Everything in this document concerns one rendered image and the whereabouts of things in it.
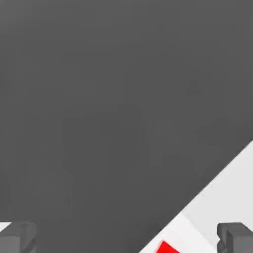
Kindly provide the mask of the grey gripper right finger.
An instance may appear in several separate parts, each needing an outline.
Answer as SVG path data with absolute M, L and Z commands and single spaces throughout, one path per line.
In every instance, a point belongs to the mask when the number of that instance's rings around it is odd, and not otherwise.
M 217 253 L 253 253 L 253 231 L 243 223 L 219 223 L 217 235 Z

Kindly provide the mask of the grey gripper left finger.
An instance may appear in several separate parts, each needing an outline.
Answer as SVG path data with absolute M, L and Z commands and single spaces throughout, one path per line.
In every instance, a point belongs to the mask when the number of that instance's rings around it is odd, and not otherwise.
M 0 253 L 37 253 L 32 222 L 0 222 Z

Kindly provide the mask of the small red cube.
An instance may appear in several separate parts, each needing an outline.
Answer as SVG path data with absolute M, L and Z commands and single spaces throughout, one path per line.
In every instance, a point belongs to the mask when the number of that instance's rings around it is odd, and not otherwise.
M 159 247 L 156 250 L 156 253 L 180 253 L 175 248 L 173 248 L 170 244 L 166 241 L 162 241 Z

